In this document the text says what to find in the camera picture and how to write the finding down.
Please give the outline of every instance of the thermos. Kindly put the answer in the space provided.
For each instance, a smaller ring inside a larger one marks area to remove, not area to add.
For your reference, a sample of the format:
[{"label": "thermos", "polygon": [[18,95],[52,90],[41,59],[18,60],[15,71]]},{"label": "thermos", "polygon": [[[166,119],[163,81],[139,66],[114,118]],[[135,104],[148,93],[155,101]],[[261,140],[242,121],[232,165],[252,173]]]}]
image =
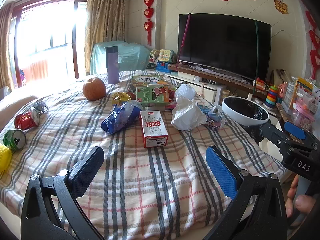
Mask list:
[{"label": "thermos", "polygon": [[108,83],[119,83],[118,46],[105,47],[106,68],[108,69]]}]

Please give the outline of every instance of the checkered bedspread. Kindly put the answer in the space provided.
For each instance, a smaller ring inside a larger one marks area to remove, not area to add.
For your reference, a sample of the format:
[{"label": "checkered bedspread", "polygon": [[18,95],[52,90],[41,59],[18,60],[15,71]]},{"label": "checkered bedspread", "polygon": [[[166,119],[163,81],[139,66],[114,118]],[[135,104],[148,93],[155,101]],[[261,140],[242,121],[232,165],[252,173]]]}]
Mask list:
[{"label": "checkered bedspread", "polygon": [[[26,147],[13,154],[8,171],[0,179],[1,202],[21,215],[33,173],[55,176],[61,169],[72,168],[94,146],[100,146],[104,163],[85,195],[77,199],[94,226],[110,240],[174,239],[191,227],[214,223],[230,203],[206,164],[205,151],[210,145],[216,145],[238,168],[253,175],[284,174],[280,163],[262,152],[229,118],[221,130],[200,125],[184,132],[171,125],[171,112],[164,112],[169,133],[166,147],[145,149],[138,122],[107,136],[100,123],[110,113],[111,93],[126,91],[132,75],[147,73],[121,72],[116,85],[108,85],[105,74],[97,75],[107,86],[107,96],[94,102],[84,97],[83,80],[43,98],[49,111],[40,117],[39,127],[26,131]],[[210,106],[199,95],[195,99]],[[28,111],[31,104],[20,113]],[[1,142],[8,129],[14,129],[13,119],[1,132]],[[56,199],[54,203],[71,232]]]}]

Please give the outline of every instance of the television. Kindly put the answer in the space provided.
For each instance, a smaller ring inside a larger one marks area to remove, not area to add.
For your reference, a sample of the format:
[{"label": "television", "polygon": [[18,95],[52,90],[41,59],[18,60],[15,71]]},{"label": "television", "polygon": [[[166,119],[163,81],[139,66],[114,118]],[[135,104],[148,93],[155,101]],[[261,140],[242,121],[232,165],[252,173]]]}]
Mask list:
[{"label": "television", "polygon": [[[178,53],[187,19],[188,14],[179,15]],[[191,14],[180,61],[221,69],[254,80],[259,50],[258,77],[266,80],[270,47],[270,24],[224,14]]]}]

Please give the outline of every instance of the metal screw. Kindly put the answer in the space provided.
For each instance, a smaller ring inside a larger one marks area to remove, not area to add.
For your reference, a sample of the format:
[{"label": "metal screw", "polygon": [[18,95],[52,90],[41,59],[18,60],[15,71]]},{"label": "metal screw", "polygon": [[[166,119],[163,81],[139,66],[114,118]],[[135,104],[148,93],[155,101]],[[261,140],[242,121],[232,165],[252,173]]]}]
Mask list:
[{"label": "metal screw", "polygon": [[247,170],[241,170],[241,171],[240,171],[240,174],[241,174],[242,176],[248,176],[248,175],[249,175],[249,171],[247,171]]},{"label": "metal screw", "polygon": [[278,179],[278,176],[277,176],[276,174],[274,174],[274,173],[271,173],[271,174],[270,174],[270,177],[271,177],[272,179]]},{"label": "metal screw", "polygon": [[66,176],[68,174],[68,170],[61,170],[60,172],[59,172],[59,175],[60,176]]},{"label": "metal screw", "polygon": [[35,180],[36,178],[38,178],[38,174],[33,174],[33,175],[31,176],[31,179],[32,179],[32,180]]}]

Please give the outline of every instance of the teal blanket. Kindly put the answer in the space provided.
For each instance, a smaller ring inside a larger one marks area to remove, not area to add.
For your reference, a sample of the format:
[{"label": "teal blanket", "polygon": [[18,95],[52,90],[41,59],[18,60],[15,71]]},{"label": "teal blanket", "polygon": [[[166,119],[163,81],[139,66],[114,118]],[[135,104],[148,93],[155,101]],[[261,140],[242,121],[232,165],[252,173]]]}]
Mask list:
[{"label": "teal blanket", "polygon": [[149,63],[150,50],[137,43],[107,41],[96,43],[93,47],[90,74],[106,73],[105,47],[118,46],[119,71],[145,70]]}]

